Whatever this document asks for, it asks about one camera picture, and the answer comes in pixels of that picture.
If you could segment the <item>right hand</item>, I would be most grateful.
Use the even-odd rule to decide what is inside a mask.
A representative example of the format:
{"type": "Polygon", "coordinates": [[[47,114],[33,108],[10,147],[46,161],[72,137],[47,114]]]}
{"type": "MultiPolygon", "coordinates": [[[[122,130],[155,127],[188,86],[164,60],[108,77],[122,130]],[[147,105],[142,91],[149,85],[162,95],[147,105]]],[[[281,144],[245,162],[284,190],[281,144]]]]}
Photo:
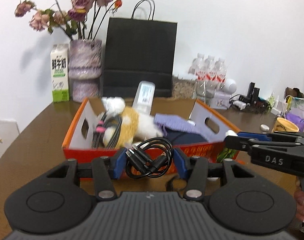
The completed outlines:
{"type": "Polygon", "coordinates": [[[300,178],[296,177],[295,181],[296,191],[294,192],[294,199],[296,201],[296,218],[300,222],[304,222],[304,191],[300,186],[300,178]]]}

